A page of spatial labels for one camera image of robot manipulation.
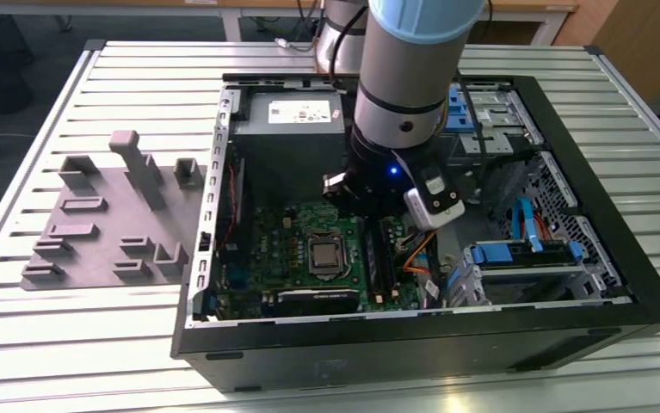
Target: power supply label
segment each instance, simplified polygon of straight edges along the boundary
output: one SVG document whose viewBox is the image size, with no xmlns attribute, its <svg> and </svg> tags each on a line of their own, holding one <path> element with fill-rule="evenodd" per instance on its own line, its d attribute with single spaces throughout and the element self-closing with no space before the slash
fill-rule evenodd
<svg viewBox="0 0 660 413">
<path fill-rule="evenodd" d="M 330 123 L 330 101 L 272 101 L 268 123 Z"/>
</svg>

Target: cpu socket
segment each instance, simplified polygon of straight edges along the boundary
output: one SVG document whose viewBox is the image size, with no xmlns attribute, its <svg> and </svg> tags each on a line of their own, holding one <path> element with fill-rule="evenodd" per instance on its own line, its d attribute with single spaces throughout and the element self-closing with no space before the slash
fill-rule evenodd
<svg viewBox="0 0 660 413">
<path fill-rule="evenodd" d="M 342 237 L 310 238 L 310 272 L 320 280 L 332 280 L 343 273 L 344 254 Z"/>
</svg>

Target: metal work table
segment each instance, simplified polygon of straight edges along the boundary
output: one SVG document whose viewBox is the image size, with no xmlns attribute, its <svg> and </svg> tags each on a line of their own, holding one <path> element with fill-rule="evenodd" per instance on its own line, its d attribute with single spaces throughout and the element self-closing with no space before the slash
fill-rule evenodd
<svg viewBox="0 0 660 413">
<path fill-rule="evenodd" d="M 579 47 L 472 46 L 460 68 L 539 78 L 660 274 L 660 123 L 607 60 Z M 223 72 L 312 70 L 308 54 L 270 43 L 116 41 L 83 52 L 0 204 L 0 411 L 660 411 L 660 335 L 554 372 L 221 395 L 169 358 L 177 286 L 19 289 L 67 154 L 120 166 L 109 134 L 135 129 L 159 165 L 205 162 Z"/>
</svg>

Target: gray holder block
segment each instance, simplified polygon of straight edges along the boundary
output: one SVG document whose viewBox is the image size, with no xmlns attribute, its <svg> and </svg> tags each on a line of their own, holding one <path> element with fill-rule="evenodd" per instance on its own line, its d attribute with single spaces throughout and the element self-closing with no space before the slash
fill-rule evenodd
<svg viewBox="0 0 660 413">
<path fill-rule="evenodd" d="M 127 236 L 120 238 L 119 247 L 127 256 L 139 256 L 143 254 L 152 253 L 153 242 L 151 238 L 145 235 Z"/>
<path fill-rule="evenodd" d="M 121 280 L 141 280 L 151 278 L 151 269 L 144 260 L 123 260 L 112 263 L 112 272 Z"/>
<path fill-rule="evenodd" d="M 153 174 L 155 164 L 151 158 L 144 159 L 144 155 L 137 149 L 139 139 L 136 131 L 115 131 L 111 136 L 111 151 L 123 157 L 123 162 L 128 168 L 128 180 L 144 196 L 148 207 L 152 211 L 159 211 L 167 207 L 159 190 L 163 176 L 161 173 L 157 173 L 157 178 Z"/>
<path fill-rule="evenodd" d="M 61 202 L 65 213 L 95 213 L 108 209 L 108 201 L 101 196 L 80 196 Z"/>
<path fill-rule="evenodd" d="M 200 165 L 192 157 L 181 157 L 173 165 L 173 176 L 177 178 L 179 187 L 201 188 L 204 186 L 204 177 L 200 171 Z"/>
<path fill-rule="evenodd" d="M 95 189 L 92 188 L 88 177 L 99 172 L 89 156 L 76 155 L 64 158 L 64 162 L 59 168 L 59 177 L 64 181 L 67 188 L 72 191 L 91 192 Z"/>
<path fill-rule="evenodd" d="M 181 246 L 181 243 L 177 243 L 177 246 L 173 251 L 173 255 L 169 256 L 167 249 L 163 244 L 156 245 L 156 252 L 153 254 L 153 264 L 161 271 L 164 277 L 169 278 L 181 278 L 181 274 L 184 272 L 184 266 L 189 262 L 189 255 Z"/>
<path fill-rule="evenodd" d="M 95 224 L 53 224 L 47 235 L 51 238 L 92 238 L 99 232 Z"/>
<path fill-rule="evenodd" d="M 31 282 L 47 283 L 61 281 L 67 273 L 52 262 L 45 262 L 36 265 L 27 265 L 20 274 L 23 278 Z"/>
<path fill-rule="evenodd" d="M 171 247 L 180 243 L 188 255 L 192 255 L 203 187 L 180 188 L 173 175 L 173 165 L 161 166 L 160 171 L 164 180 L 160 191 L 168 205 L 168 208 L 160 211 L 153 211 L 148 207 L 140 192 L 132 189 L 124 168 L 100 168 L 100 173 L 89 176 L 97 195 L 107 200 L 107 208 L 104 210 L 83 209 L 68 213 L 56 207 L 51 212 L 45 228 L 48 230 L 57 225 L 93 225 L 97 228 L 96 236 L 51 238 L 45 231 L 41 240 L 67 241 L 72 253 L 69 256 L 51 257 L 33 254 L 29 265 L 36 266 L 52 262 L 64 271 L 65 276 L 59 281 L 47 282 L 36 281 L 36 277 L 32 280 L 21 278 L 20 287 L 24 290 L 156 286 L 180 282 L 179 278 L 163 275 L 153 263 L 155 245 L 157 243 L 165 245 L 171 254 Z M 200 166 L 203 176 L 205 172 L 207 167 Z M 89 196 L 79 196 L 68 187 L 63 187 L 56 205 L 60 206 L 65 200 L 89 202 L 93 199 Z M 125 253 L 120 248 L 120 240 L 129 237 L 148 237 L 153 245 L 152 250 L 144 254 L 133 254 L 133 256 Z M 112 263 L 127 259 L 141 259 L 151 276 L 120 278 L 111 271 Z"/>
<path fill-rule="evenodd" d="M 41 258 L 56 258 L 60 256 L 71 256 L 73 253 L 72 246 L 63 238 L 40 239 L 33 245 L 33 252 Z"/>
</svg>

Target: open computer tower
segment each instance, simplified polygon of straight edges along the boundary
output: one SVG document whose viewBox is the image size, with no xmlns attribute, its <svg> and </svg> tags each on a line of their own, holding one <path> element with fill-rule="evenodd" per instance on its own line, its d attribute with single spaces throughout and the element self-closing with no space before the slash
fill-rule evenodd
<svg viewBox="0 0 660 413">
<path fill-rule="evenodd" d="M 660 278 L 532 77 L 452 85 L 440 151 L 490 172 L 434 241 L 322 198 L 358 78 L 224 81 L 172 345 L 220 391 L 551 369 L 660 331 Z"/>
</svg>

